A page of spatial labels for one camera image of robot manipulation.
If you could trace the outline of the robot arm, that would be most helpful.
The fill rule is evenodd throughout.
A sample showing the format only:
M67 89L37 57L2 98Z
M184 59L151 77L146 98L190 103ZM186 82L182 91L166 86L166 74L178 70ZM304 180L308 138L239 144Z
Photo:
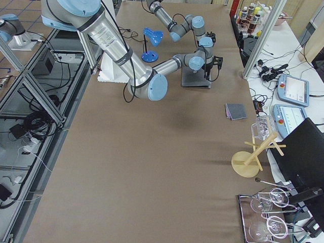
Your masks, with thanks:
M196 50L193 53L177 54L155 67L147 66L126 43L103 1L42 1L42 20L47 27L88 35L129 77L125 89L133 98L161 100L168 90L166 75L181 68L202 72L203 78L211 83L211 70L215 65L221 69L223 58L214 55L216 35L206 32L203 17L187 15L184 22L178 24L164 10L160 1L147 1L146 4L146 11L167 27L174 42L192 31Z
M209 37L214 45L216 42L216 34L207 32L205 29L205 21L202 16L189 14L175 14L171 17L161 5L162 1L146 1L146 5L150 13L154 14L168 29L170 37L174 42L178 42L186 33L192 31L195 41L201 46Z

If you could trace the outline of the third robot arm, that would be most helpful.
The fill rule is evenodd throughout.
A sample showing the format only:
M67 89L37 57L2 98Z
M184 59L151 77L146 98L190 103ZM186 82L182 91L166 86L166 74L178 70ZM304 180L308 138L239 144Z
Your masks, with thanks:
M13 36L19 36L25 32L24 26L15 14L1 15L1 38L4 42L9 42Z

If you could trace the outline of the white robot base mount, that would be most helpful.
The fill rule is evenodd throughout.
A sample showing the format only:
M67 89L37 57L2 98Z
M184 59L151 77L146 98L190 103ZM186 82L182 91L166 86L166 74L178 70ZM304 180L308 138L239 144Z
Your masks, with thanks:
M129 81L129 77L104 52L97 80L102 83L110 82L126 84Z

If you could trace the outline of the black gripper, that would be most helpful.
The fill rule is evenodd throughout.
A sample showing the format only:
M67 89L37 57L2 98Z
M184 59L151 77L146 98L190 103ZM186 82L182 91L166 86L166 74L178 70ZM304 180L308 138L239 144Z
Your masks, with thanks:
M222 68L223 57L213 56L210 60L207 60L207 63L202 66L202 69L205 72L204 78L211 80L211 69L217 65L218 70Z
M210 37L212 39L212 41L215 43L216 42L216 34L211 32L207 32L206 33L206 37Z

